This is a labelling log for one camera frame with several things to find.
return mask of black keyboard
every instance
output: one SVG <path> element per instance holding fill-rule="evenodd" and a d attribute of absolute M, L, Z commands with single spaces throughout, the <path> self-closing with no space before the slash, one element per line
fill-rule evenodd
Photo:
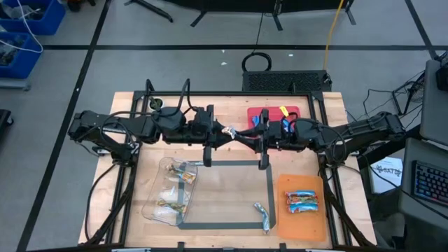
<path fill-rule="evenodd" d="M 413 162 L 412 170 L 412 194 L 448 207 L 448 170 L 420 161 Z"/>

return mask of wooden board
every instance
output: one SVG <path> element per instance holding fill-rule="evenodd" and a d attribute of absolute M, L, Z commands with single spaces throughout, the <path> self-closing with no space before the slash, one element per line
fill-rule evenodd
<path fill-rule="evenodd" d="M 347 117 L 340 93 L 324 93 L 325 109 L 328 122 L 331 126 L 347 123 Z M 179 97 L 163 97 L 166 106 L 176 106 Z M 298 106 L 301 117 L 309 118 L 309 107 L 306 97 L 191 97 L 193 106 L 215 105 L 215 117 L 223 125 L 231 125 L 237 130 L 247 128 L 247 107 L 256 106 Z M 115 94 L 111 112 L 130 110 L 132 92 L 117 92 Z M 316 111 L 319 106 L 315 101 Z M 184 101 L 182 110 L 187 108 Z M 193 113 L 187 114 L 191 119 Z M 113 135 L 117 141 L 124 136 Z M 292 151 L 269 150 L 272 164 L 272 178 L 274 184 L 274 196 L 277 207 L 277 178 L 279 174 L 301 174 L 315 176 L 318 171 L 316 154 L 310 150 L 301 153 Z M 277 249 L 279 243 L 285 242 L 288 248 L 331 248 L 331 240 L 328 235 L 324 242 L 285 240 L 277 237 L 277 227 L 274 227 L 268 235 L 262 230 L 180 230 L 177 227 L 168 226 L 148 220 L 141 215 L 141 209 L 145 204 L 155 175 L 158 170 L 158 162 L 163 157 L 182 158 L 185 160 L 201 160 L 202 146 L 187 146 L 185 144 L 167 145 L 159 141 L 153 145 L 144 145 L 141 149 L 139 167 L 136 175 L 134 195 L 132 198 L 131 214 L 127 228 L 126 246 L 145 247 L 176 247 L 177 242 L 185 242 L 186 247 L 234 247 L 234 248 L 261 248 Z M 257 160 L 252 150 L 244 145 L 232 142 L 212 153 L 213 160 Z M 348 165 L 358 168 L 356 159 L 350 157 Z M 98 162 L 95 179 L 111 165 L 110 157 L 101 157 Z M 111 208 L 113 193 L 116 186 L 118 168 L 106 175 L 96 187 L 92 196 L 89 230 L 90 235 L 102 224 Z M 372 228 L 372 221 L 364 195 L 361 177 L 349 169 L 339 169 L 339 177 L 342 184 L 342 192 L 346 212 L 360 229 L 360 231 L 373 243 L 376 243 Z M 341 224 L 338 216 L 335 216 L 339 243 L 343 244 Z M 118 241 L 118 233 L 122 223 L 121 215 L 115 223 L 113 240 Z M 84 242 L 84 233 L 81 232 L 79 242 Z"/>

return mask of blue wrapper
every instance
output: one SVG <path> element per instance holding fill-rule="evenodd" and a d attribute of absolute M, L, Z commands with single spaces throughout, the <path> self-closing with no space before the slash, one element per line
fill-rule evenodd
<path fill-rule="evenodd" d="M 294 192 L 285 192 L 286 196 L 316 196 L 316 193 L 312 190 L 296 190 Z"/>
<path fill-rule="evenodd" d="M 292 204 L 288 206 L 290 213 L 302 213 L 305 211 L 317 211 L 317 204 Z"/>

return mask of orange cutting board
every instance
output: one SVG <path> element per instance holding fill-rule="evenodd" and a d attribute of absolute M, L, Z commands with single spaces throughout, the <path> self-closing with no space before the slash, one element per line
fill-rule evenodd
<path fill-rule="evenodd" d="M 313 242 L 326 240 L 326 210 L 323 198 L 323 182 L 318 176 L 281 174 L 278 181 L 279 236 Z M 318 198 L 318 211 L 290 213 L 285 192 L 313 190 Z"/>

